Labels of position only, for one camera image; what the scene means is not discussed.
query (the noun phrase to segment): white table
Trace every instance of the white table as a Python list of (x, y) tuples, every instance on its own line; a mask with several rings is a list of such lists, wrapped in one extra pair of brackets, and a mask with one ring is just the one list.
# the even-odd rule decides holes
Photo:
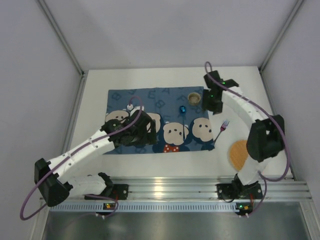
[[(271, 113), (271, 107), (255, 66), (214, 67), (224, 80), (234, 79), (244, 94)], [(105, 122), (108, 90), (154, 87), (204, 86), (203, 67), (90, 70), (76, 120), (71, 147), (89, 138)], [(190, 151), (153, 154), (102, 155), (83, 168), (77, 176), (105, 172), (112, 177), (233, 177), (237, 172), (228, 159), (230, 146), (246, 140), (249, 129), (226, 105), (223, 113), (209, 119), (214, 137), (225, 119), (230, 120), (212, 151)], [(263, 172), (266, 176), (280, 176), (286, 166), (282, 151), (273, 158)]]

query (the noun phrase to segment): pink fork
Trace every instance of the pink fork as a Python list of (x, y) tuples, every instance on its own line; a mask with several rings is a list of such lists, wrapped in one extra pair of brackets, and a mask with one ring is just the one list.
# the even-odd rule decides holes
[(216, 141), (217, 141), (218, 137), (220, 136), (220, 134), (221, 134), (224, 130), (227, 129), (229, 123), (230, 123), (229, 120), (225, 120), (225, 121), (222, 123), (222, 125), (221, 125), (221, 127), (220, 127), (220, 132), (219, 132), (218, 136), (216, 136), (215, 140), (213, 141), (214, 143), (216, 143)]

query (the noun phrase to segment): placemat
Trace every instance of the placemat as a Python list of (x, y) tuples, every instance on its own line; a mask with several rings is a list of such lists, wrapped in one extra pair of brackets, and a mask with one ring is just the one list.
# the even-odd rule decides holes
[[(201, 95), (203, 89), (202, 86), (193, 86), (109, 90), (105, 121), (121, 121), (138, 110), (140, 103), (137, 99), (133, 100), (133, 108), (128, 109), (127, 105), (132, 96), (139, 96), (142, 99), (143, 110), (155, 120), (157, 144), (120, 146), (106, 154), (176, 153), (214, 149), (208, 112), (202, 111), (201, 102), (197, 106), (188, 103), (190, 93), (196, 92)], [(184, 116), (179, 113), (180, 106), (186, 107)]]

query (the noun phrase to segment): gray floor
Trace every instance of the gray floor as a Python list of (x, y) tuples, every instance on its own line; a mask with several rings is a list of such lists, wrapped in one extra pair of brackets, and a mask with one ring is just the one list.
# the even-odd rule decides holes
[(308, 240), (298, 203), (264, 203), (249, 219), (233, 213), (118, 213), (102, 220), (51, 212), (42, 240)]

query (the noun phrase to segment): gray wall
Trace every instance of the gray wall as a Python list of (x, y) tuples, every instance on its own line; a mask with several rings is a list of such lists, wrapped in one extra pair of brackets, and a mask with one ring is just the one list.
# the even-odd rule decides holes
[(307, 0), (264, 72), (298, 177), (320, 213), (320, 1)]
[(296, 0), (46, 0), (85, 69), (257, 66)]
[[(28, 238), (20, 206), (34, 186), (34, 162), (60, 154), (79, 82), (35, 0), (0, 1), (0, 235)], [(26, 214), (39, 204), (33, 197)]]

